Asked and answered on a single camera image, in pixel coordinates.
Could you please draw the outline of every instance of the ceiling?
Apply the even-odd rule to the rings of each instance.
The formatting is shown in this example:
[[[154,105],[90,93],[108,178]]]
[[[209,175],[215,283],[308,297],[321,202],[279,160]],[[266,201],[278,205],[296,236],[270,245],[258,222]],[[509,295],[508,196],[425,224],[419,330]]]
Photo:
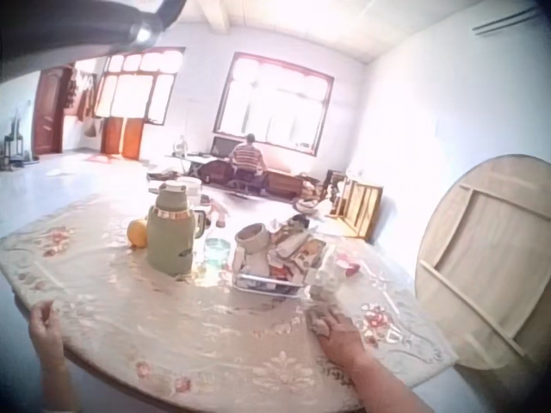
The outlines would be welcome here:
[[[160,0],[119,0],[154,11]],[[248,27],[289,34],[368,63],[481,0],[188,0],[179,22],[218,33]]]

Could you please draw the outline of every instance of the window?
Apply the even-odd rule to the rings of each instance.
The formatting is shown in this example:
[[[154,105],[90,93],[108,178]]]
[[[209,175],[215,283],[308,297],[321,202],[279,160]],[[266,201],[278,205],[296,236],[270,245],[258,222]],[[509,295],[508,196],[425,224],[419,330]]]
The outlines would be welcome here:
[[[108,59],[96,116],[139,118],[163,125],[183,49],[151,49]]]
[[[236,53],[214,132],[315,155],[333,78],[280,60]]]

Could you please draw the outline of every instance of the glass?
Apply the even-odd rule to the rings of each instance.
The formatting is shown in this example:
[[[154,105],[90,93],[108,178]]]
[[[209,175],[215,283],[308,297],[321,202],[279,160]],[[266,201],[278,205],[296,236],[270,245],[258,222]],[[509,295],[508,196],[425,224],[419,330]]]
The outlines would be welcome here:
[[[281,84],[282,72],[280,66],[264,63],[260,68],[258,82],[264,88],[277,88]]]
[[[293,130],[293,142],[297,149],[313,148],[318,136],[323,105],[311,99],[300,99],[296,109],[296,122]]]
[[[139,62],[141,62],[141,54],[133,54],[131,56],[127,56],[127,58],[124,60],[122,70],[137,71],[139,68]]]
[[[169,104],[170,90],[174,83],[174,76],[159,75],[153,90],[152,103],[147,117],[154,123],[163,123],[164,115]]]
[[[109,60],[109,68],[107,69],[107,71],[118,73],[122,69],[122,62],[124,62],[124,56],[121,56],[121,55],[113,56]]]
[[[242,133],[245,114],[251,100],[251,93],[252,87],[248,83],[233,81],[230,84],[224,116],[220,123],[221,131],[236,135]]]
[[[307,76],[304,84],[304,95],[315,99],[316,101],[323,101],[325,95],[327,95],[327,81],[317,76]]]
[[[253,59],[238,59],[233,66],[233,79],[240,82],[254,83],[258,78],[260,64]]]
[[[304,75],[299,71],[282,69],[279,74],[279,87],[289,92],[300,93],[304,88]]]
[[[163,53],[159,70],[163,73],[177,73],[182,65],[183,55],[178,50],[169,50]]]
[[[143,118],[152,83],[153,76],[120,76],[111,116]]]
[[[280,91],[275,94],[266,140],[278,145],[290,144],[298,100],[299,97],[292,93]]]
[[[102,95],[97,104],[96,115],[101,117],[107,117],[111,115],[111,103],[115,96],[117,88],[117,76],[111,75],[105,77],[102,86]]]
[[[230,256],[232,245],[221,237],[210,237],[205,240],[204,262],[216,268],[222,268]]]
[[[141,59],[139,69],[142,71],[158,71],[158,64],[161,60],[161,53],[146,53]]]
[[[274,89],[265,88],[258,88],[253,92],[245,132],[254,133],[257,140],[266,140],[276,93]]]

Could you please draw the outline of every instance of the man sitting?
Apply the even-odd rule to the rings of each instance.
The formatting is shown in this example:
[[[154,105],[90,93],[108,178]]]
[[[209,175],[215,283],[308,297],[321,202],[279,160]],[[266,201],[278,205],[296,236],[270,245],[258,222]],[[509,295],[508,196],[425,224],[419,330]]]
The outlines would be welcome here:
[[[257,183],[260,193],[265,193],[263,172],[267,169],[262,152],[254,146],[255,135],[249,133],[246,143],[237,145],[230,153],[234,177],[239,181]]]
[[[254,146],[256,141],[255,135],[249,133],[247,135],[246,143],[237,145],[230,153],[230,162],[233,166],[240,170],[249,170],[254,172],[255,175],[259,175],[266,170],[266,163],[262,152]]]

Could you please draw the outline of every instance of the computer monitor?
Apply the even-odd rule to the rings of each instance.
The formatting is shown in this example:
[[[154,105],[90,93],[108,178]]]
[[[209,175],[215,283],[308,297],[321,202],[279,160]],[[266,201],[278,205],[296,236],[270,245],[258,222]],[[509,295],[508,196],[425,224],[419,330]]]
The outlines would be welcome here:
[[[210,148],[210,154],[213,157],[229,157],[233,148],[242,144],[240,140],[222,138],[221,136],[215,136],[213,140],[213,146]]]

